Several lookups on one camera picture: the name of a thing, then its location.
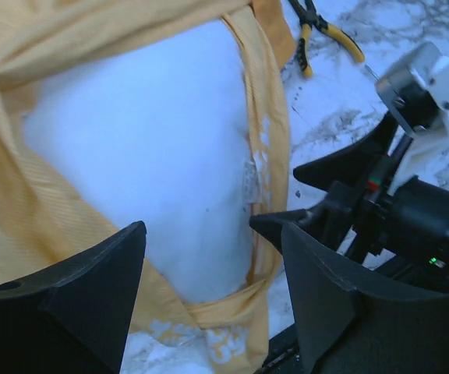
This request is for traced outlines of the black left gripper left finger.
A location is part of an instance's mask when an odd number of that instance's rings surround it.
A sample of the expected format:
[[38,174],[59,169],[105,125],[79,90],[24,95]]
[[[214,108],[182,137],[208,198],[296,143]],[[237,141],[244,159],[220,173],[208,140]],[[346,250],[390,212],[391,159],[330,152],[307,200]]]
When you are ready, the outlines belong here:
[[142,221],[0,285],[0,373],[118,373],[146,247]]

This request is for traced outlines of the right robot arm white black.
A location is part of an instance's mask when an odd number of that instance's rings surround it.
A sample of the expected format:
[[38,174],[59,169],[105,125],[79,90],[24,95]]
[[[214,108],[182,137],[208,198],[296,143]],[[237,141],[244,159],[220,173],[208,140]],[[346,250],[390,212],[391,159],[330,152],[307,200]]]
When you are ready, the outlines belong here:
[[250,227],[276,248],[288,223],[332,250],[354,231],[345,253],[352,261],[387,250],[393,259],[383,268],[386,275],[448,292],[449,191],[417,177],[392,189],[411,147],[407,136],[392,145],[397,128],[385,115],[356,143],[295,168],[298,181],[322,189],[325,197],[308,209],[253,216]]

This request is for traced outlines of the white pillow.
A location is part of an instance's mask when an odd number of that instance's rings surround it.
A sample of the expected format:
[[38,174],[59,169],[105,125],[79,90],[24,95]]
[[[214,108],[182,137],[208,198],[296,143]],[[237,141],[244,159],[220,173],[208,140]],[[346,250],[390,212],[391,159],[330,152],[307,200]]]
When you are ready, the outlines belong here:
[[25,144],[117,227],[143,221],[147,258],[189,303],[246,283],[258,196],[244,65],[213,20],[41,83]]

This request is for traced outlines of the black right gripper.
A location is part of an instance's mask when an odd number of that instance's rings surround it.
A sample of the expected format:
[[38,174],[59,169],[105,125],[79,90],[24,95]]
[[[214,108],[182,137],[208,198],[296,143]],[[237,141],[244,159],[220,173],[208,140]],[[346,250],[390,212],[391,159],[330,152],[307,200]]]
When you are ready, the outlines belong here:
[[[355,143],[294,168],[294,178],[325,191],[313,210],[309,233],[329,249],[338,250],[349,230],[356,233],[345,256],[362,264],[366,255],[382,246],[377,236],[384,221],[384,203],[398,160],[387,156],[398,123],[390,112]],[[249,226],[282,253],[285,224],[299,224],[308,210],[289,210],[251,216]]]

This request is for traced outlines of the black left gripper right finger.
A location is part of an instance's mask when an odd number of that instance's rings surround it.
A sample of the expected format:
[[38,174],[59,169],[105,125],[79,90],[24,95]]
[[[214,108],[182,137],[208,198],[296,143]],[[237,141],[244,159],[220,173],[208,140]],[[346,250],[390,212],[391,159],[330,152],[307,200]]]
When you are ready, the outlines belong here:
[[294,224],[281,244],[308,373],[449,373],[449,294],[389,279]]

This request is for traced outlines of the orange Mickey Mouse pillowcase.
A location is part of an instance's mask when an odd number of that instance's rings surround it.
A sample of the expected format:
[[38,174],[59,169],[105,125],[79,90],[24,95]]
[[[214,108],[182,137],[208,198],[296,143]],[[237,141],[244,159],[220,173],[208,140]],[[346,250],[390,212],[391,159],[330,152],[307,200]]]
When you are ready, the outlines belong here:
[[[73,256],[121,229],[25,144],[23,123],[43,80],[213,20],[232,32],[244,65],[258,192],[249,219],[282,211],[290,128],[280,70],[294,40],[279,1],[0,1],[0,283]],[[267,292],[281,257],[249,229],[246,283],[217,301],[183,301],[146,255],[131,331],[171,347],[201,339],[214,372],[255,372],[267,357]]]

